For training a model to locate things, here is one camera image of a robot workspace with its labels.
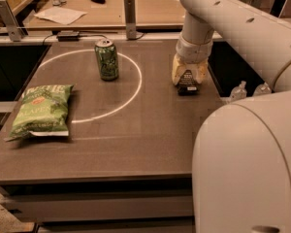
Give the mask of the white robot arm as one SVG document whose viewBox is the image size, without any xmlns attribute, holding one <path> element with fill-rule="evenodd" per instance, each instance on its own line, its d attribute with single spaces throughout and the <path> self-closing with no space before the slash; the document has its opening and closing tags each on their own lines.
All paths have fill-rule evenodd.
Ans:
<svg viewBox="0 0 291 233">
<path fill-rule="evenodd" d="M 291 24 L 239 0 L 179 0 L 183 62 L 210 60 L 220 95 L 192 157 L 197 233 L 291 233 Z"/>
</svg>

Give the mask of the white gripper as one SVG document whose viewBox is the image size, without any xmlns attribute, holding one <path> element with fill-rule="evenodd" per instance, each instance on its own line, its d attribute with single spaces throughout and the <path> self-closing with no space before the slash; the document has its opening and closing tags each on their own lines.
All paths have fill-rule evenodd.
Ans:
<svg viewBox="0 0 291 233">
<path fill-rule="evenodd" d="M 183 72 L 185 71 L 185 63 L 198 63 L 195 80 L 202 83 L 207 77 L 208 59 L 211 53 L 212 41 L 205 43 L 190 43 L 179 35 L 176 45 L 177 53 L 173 59 L 172 82 L 177 85 Z"/>
</svg>

